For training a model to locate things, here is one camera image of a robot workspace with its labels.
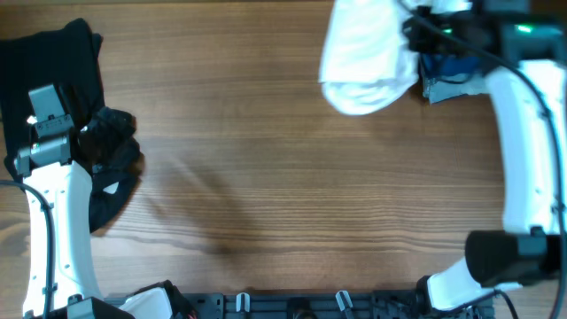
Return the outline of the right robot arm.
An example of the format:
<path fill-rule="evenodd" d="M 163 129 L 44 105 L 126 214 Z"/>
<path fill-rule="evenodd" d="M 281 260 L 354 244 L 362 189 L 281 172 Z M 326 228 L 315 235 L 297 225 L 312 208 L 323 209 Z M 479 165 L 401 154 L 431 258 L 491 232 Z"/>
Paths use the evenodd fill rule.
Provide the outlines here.
<path fill-rule="evenodd" d="M 519 2 L 467 11 L 410 11 L 412 51 L 475 55 L 498 124 L 505 199 L 501 230 L 472 231 L 461 260 L 422 278 L 414 315 L 445 316 L 508 291 L 555 280 L 566 293 L 566 45 L 562 24 Z"/>

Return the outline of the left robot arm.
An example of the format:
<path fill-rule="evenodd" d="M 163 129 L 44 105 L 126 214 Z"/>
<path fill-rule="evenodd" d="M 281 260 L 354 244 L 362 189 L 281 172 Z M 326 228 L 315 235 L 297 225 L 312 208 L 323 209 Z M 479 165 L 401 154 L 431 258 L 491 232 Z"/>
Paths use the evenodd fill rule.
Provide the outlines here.
<path fill-rule="evenodd" d="M 104 302 L 94 270 L 89 230 L 92 178 L 73 158 L 77 121 L 54 85 L 28 93 L 37 139 L 14 160 L 27 195 L 31 264 L 25 318 L 171 318 L 163 287 L 116 307 Z"/>

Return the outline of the white t-shirt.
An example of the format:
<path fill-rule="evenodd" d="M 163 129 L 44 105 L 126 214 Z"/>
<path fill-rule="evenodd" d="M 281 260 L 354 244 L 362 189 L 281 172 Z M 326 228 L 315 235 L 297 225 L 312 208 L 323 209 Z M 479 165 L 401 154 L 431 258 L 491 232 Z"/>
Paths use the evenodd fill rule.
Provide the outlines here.
<path fill-rule="evenodd" d="M 337 0 L 322 50 L 319 83 L 339 112 L 365 115 L 395 102 L 423 80 L 419 56 L 402 34 L 404 8 L 419 1 Z"/>

